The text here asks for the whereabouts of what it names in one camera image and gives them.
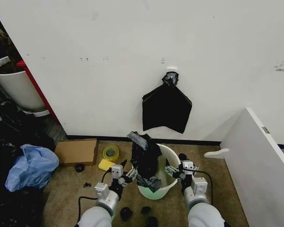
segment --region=black cable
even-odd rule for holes
[[[201,171],[201,170],[192,170],[192,169],[183,169],[183,170],[208,175],[209,180],[210,180],[210,190],[211,190],[211,197],[212,197],[212,203],[211,204],[213,205],[213,180],[212,180],[212,177],[209,175],[209,173],[207,173],[205,171]]]
[[[109,171],[109,169],[103,174],[103,177],[102,177],[102,180],[101,180],[101,183],[103,183],[103,181],[104,181],[104,177],[105,177],[105,175],[108,173],[108,171]]]
[[[97,198],[91,198],[91,197],[86,197],[86,196],[80,196],[80,197],[79,197],[79,199],[78,199],[79,214],[78,214],[77,224],[75,225],[75,227],[78,226],[78,222],[80,221],[80,218],[81,218],[81,202],[80,202],[81,199],[97,200]]]

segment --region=roll of tape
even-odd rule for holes
[[[104,148],[102,155],[104,159],[115,162],[119,158],[120,152],[118,147],[111,145]]]

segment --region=plant in pot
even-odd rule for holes
[[[8,34],[1,28],[0,45],[7,55],[0,59],[0,86],[23,110],[28,112],[46,110],[26,72],[16,65],[22,58]]]

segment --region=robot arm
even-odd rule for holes
[[[131,169],[128,173],[124,173],[122,165],[114,165],[110,172],[113,177],[111,186],[100,182],[96,184],[94,187],[98,197],[96,206],[84,212],[78,223],[80,227],[112,226],[111,222],[115,216],[117,203],[122,197],[123,188],[133,182],[137,176],[137,170]]]
[[[224,227],[224,220],[219,211],[209,204],[205,195],[207,181],[203,177],[194,177],[192,170],[198,167],[190,160],[182,161],[176,169],[166,160],[165,171],[176,178],[182,185],[182,194],[188,213],[189,227]],[[123,188],[132,183],[137,176],[137,170],[123,172],[122,165],[111,167],[113,181],[111,186],[106,183],[97,183],[96,206],[88,209],[82,215],[78,225],[80,227],[111,227],[118,201],[122,197]]]
[[[169,165],[166,159],[165,171],[182,185],[182,194],[188,213],[189,227],[224,227],[224,219],[219,211],[209,204],[205,195],[207,181],[203,177],[194,177],[198,167],[190,160],[182,160],[179,168]]]

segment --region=red object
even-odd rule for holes
[[[57,118],[57,116],[55,115],[55,113],[53,112],[53,109],[51,108],[51,106],[49,105],[48,101],[46,100],[43,92],[41,91],[39,85],[37,84],[37,82],[35,81],[35,78],[33,77],[32,73],[29,71],[27,65],[25,64],[25,62],[23,60],[19,61],[16,64],[18,67],[22,67],[24,69],[24,71],[27,73],[28,78],[30,79],[30,81],[33,83],[35,89],[37,90],[39,96],[41,97],[42,101],[44,102],[46,108],[48,109],[49,113],[51,114],[52,118],[59,124],[59,120]]]

